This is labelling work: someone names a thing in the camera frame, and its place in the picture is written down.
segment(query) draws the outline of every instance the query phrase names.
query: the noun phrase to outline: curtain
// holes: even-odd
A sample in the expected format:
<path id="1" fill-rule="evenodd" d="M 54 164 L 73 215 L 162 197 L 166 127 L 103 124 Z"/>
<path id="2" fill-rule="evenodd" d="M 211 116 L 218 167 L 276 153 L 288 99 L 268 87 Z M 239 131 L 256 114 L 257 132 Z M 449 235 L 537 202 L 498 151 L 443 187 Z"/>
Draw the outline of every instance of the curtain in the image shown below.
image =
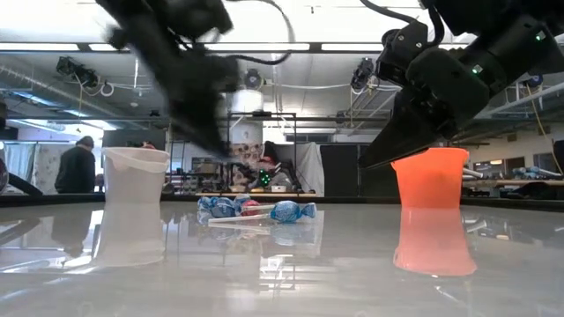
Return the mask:
<path id="1" fill-rule="evenodd" d="M 44 195 L 56 194 L 55 181 L 61 156 L 74 147 L 71 144 L 38 144 L 33 161 L 32 184 Z"/>
<path id="2" fill-rule="evenodd" d="M 280 160 L 292 160 L 293 145 L 276 145 Z M 315 143 L 298 144 L 296 148 L 298 162 L 293 162 L 296 176 L 305 192 L 314 190 L 320 197 L 325 196 L 325 174 L 321 159 L 320 146 Z"/>
<path id="3" fill-rule="evenodd" d="M 8 171 L 25 181 L 32 179 L 36 144 L 6 144 L 5 156 Z"/>

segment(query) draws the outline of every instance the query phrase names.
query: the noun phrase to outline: reflective table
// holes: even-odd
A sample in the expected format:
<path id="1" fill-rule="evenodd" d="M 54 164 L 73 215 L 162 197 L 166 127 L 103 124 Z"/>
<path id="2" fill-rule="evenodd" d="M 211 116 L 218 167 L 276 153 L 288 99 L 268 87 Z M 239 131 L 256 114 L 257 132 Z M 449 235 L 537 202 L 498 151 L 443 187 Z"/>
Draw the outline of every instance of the reflective table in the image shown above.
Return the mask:
<path id="1" fill-rule="evenodd" d="M 0 316 L 564 316 L 560 214 L 326 204 L 210 227 L 196 203 L 145 207 L 0 209 Z"/>

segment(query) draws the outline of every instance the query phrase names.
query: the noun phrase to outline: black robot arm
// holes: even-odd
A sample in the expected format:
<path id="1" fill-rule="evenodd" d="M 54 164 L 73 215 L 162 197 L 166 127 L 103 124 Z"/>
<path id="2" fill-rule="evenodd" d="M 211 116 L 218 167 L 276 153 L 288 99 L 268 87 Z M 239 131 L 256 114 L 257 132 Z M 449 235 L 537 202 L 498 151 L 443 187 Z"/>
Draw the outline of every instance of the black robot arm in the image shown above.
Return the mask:
<path id="1" fill-rule="evenodd" d="M 427 43 L 426 25 L 360 1 L 409 23 L 382 39 L 375 74 L 403 89 L 394 99 L 390 122 L 360 157 L 361 167 L 381 166 L 450 139 L 524 73 L 564 71 L 554 39 L 563 33 L 562 0 L 423 1 L 435 30 L 443 30 L 440 14 L 454 35 L 477 35 L 467 48 L 450 51 L 438 48 L 443 31 Z"/>

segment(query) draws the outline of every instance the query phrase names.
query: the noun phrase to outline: person in black jacket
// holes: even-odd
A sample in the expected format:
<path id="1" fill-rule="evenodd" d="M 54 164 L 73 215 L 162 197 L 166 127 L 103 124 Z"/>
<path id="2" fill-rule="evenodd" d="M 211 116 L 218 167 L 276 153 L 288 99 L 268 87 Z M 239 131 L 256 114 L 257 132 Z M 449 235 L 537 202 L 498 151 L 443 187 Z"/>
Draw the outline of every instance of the person in black jacket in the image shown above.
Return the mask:
<path id="1" fill-rule="evenodd" d="M 77 146 L 63 153 L 55 188 L 59 194 L 85 194 L 94 191 L 96 158 L 92 154 L 94 140 L 85 136 Z"/>

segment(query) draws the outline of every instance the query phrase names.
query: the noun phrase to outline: orange cup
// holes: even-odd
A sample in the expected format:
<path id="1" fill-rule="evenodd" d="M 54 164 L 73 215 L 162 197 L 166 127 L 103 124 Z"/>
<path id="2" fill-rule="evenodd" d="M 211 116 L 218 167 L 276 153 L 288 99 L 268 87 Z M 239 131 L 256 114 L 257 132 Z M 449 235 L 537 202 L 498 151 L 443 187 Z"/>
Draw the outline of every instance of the orange cup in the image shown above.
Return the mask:
<path id="1" fill-rule="evenodd" d="M 463 149 L 430 148 L 393 162 L 402 207 L 458 209 L 466 159 Z"/>
<path id="2" fill-rule="evenodd" d="M 476 270 L 459 209 L 402 208 L 394 265 L 437 276 L 468 276 Z"/>

